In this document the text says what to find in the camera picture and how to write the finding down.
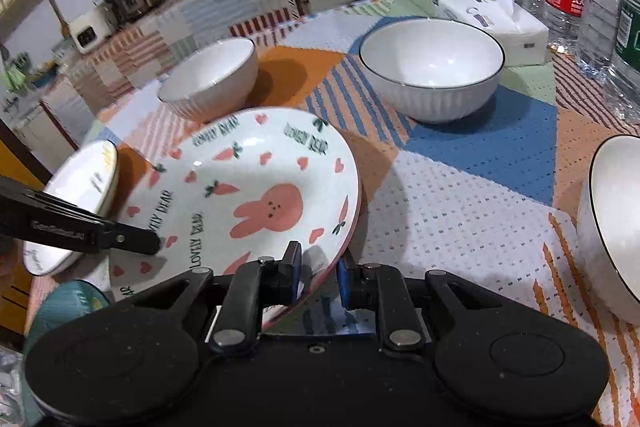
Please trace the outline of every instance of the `dining table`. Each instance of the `dining table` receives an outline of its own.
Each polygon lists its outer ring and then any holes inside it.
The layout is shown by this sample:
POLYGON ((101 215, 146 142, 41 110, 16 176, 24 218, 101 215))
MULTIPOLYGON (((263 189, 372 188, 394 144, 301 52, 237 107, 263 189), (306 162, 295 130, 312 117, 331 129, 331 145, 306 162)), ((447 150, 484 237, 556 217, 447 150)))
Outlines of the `dining table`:
MULTIPOLYGON (((358 49, 372 29, 425 16, 425 1, 362 0, 250 35, 259 72, 247 107, 299 108, 342 134, 362 184, 349 245, 358 263, 388 264, 415 278, 444 269, 586 331, 610 364, 594 419, 639 426, 639 329, 591 291, 575 228, 594 151, 607 137, 638 136, 638 129, 606 109, 602 88, 573 57, 551 53, 544 65, 506 68, 491 100, 462 120, 430 125, 399 114, 372 89, 358 49)), ((84 139, 118 148, 113 215, 152 166, 203 127, 158 100, 161 83, 100 111, 84 139)), ((84 256, 60 276, 34 278, 27 327, 68 279, 107 290, 108 262, 84 256)), ((375 327, 373 313, 343 309, 331 275, 269 332, 354 335, 375 327)))

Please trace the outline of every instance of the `white tissue box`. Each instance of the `white tissue box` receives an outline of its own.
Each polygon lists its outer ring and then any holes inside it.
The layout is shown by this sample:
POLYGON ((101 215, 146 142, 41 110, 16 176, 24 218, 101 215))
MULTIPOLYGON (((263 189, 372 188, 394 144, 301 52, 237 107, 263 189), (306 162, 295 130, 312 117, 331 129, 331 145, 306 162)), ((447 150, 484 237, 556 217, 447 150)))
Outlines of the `white tissue box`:
POLYGON ((432 0, 435 15, 471 24, 504 48, 505 66, 545 63, 549 30, 513 0, 432 0))

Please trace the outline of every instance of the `plate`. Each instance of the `plate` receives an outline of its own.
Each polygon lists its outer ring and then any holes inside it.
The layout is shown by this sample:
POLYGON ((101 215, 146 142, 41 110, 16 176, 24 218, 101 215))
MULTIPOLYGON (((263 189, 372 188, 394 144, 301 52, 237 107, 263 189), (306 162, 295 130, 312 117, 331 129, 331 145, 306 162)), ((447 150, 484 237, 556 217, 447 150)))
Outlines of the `plate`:
MULTIPOLYGON (((108 305, 107 297, 88 282, 74 280, 62 283, 44 299, 33 317, 31 328, 24 341, 22 350, 24 356, 28 356, 31 347, 48 331, 106 308, 108 305)), ((22 369, 20 370, 20 381, 26 426, 31 427, 36 425, 43 416, 33 394, 31 394, 22 369)))
MULTIPOLYGON (((67 159, 43 192, 73 203, 83 210, 105 216, 118 185, 118 150, 108 140, 82 147, 67 159)), ((56 274, 73 264, 81 252, 46 247, 26 241, 25 268, 34 275, 56 274)))
POLYGON ((342 136, 300 110, 270 107, 215 121, 169 151, 134 188, 118 220, 154 230, 155 256, 111 250, 116 299, 199 266, 217 275, 302 244, 313 289, 346 248, 360 178, 342 136))

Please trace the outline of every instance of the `screw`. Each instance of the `screw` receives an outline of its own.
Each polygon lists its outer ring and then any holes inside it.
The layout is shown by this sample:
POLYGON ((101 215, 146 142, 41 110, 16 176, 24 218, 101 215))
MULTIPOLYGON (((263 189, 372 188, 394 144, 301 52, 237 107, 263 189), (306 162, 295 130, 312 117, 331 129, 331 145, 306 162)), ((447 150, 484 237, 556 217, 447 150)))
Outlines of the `screw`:
POLYGON ((389 335, 389 340, 398 347, 415 346, 422 337, 414 330, 396 330, 389 335))
POLYGON ((245 338, 245 334, 238 330, 221 330, 213 334, 213 341, 220 347, 237 346, 245 338))

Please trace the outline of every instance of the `green bottle label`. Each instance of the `green bottle label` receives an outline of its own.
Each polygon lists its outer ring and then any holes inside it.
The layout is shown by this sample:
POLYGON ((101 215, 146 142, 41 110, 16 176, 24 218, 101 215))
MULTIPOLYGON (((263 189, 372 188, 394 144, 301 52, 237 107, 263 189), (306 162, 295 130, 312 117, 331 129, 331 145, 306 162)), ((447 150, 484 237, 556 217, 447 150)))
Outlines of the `green bottle label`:
POLYGON ((640 71, 640 4, 636 0, 622 0, 616 54, 636 71, 640 71))

